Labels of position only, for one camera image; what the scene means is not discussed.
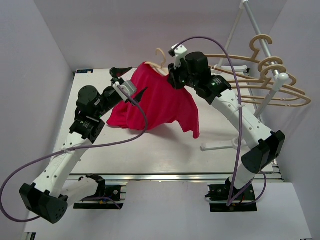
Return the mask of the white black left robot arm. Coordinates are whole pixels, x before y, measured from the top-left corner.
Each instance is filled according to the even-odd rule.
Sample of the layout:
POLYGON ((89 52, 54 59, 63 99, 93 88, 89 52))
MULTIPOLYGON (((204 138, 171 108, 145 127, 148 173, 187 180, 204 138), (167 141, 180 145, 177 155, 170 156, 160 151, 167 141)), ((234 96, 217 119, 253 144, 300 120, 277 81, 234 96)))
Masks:
POLYGON ((60 152, 51 157, 48 166, 32 184, 25 183, 19 190, 29 211, 55 224, 74 203, 105 197, 106 181, 96 174, 87 174, 69 187, 64 185, 85 152, 97 148, 95 141, 105 127, 102 117, 120 102, 138 105, 144 92, 138 92, 130 80, 122 79, 131 70, 131 67, 111 68, 111 86, 102 93, 92 85, 79 90, 74 122, 60 152))

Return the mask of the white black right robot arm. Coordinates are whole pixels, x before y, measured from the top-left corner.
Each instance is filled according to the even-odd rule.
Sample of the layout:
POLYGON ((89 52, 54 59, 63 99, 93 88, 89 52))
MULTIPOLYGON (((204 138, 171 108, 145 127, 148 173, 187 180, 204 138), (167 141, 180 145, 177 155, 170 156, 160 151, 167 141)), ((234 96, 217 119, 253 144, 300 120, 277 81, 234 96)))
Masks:
POLYGON ((230 83, 220 75, 212 75, 208 58, 202 52, 191 52, 182 44, 172 46, 169 54, 175 62, 168 66, 169 83, 175 89, 188 86, 209 105, 219 111, 238 131, 233 174, 227 179, 226 195, 236 200, 244 186, 276 159, 286 139, 282 131, 274 132, 265 126, 245 106, 230 83))

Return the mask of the beige hanger front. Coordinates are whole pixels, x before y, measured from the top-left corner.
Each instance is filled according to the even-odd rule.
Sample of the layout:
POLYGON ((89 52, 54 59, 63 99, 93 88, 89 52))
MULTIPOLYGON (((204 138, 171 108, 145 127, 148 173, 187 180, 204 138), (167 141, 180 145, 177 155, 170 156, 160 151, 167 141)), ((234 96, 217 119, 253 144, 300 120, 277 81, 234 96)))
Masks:
POLYGON ((151 61, 146 61, 144 64, 150 66, 155 72, 160 74, 161 76, 167 76, 169 74, 168 70, 165 68, 165 64, 167 62, 166 54, 161 48, 155 49, 155 55, 161 55, 161 61, 159 64, 151 61))

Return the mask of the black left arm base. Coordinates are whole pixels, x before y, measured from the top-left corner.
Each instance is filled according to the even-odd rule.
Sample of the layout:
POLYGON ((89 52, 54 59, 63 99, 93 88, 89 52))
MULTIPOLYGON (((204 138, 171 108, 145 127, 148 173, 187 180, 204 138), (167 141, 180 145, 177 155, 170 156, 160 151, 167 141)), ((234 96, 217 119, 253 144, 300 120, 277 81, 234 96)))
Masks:
POLYGON ((106 183, 106 180, 96 174, 87 174, 78 180, 92 179, 97 184, 94 195, 88 196, 76 202, 73 208, 76 210, 121 210, 126 199, 126 186, 123 184, 106 183))

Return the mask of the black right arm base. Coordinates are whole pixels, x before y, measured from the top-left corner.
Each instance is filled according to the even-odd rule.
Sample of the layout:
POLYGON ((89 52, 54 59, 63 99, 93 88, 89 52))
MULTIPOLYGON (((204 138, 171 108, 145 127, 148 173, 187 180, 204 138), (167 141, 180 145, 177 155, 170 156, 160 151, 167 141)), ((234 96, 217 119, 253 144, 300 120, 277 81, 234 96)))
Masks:
POLYGON ((252 184, 230 206, 227 206, 229 190, 230 188, 226 184, 208 185, 205 199, 209 202, 211 213, 253 213, 258 211, 257 204, 253 203, 256 195, 252 184))

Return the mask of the red t shirt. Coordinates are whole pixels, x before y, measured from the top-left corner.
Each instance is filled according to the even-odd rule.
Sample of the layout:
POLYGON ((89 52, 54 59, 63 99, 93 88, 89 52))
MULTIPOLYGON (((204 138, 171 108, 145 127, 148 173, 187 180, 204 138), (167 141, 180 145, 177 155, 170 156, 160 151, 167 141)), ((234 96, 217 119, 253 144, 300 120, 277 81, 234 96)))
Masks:
MULTIPOLYGON (((177 121, 184 133, 191 131, 195 139, 200 136, 199 110, 185 88, 174 89, 167 76, 160 75, 146 63, 135 70, 131 82, 138 92, 145 90, 139 105, 147 117, 148 130, 177 121)), ((122 129, 142 131, 145 128, 140 110, 129 102, 117 104, 106 123, 122 129)))

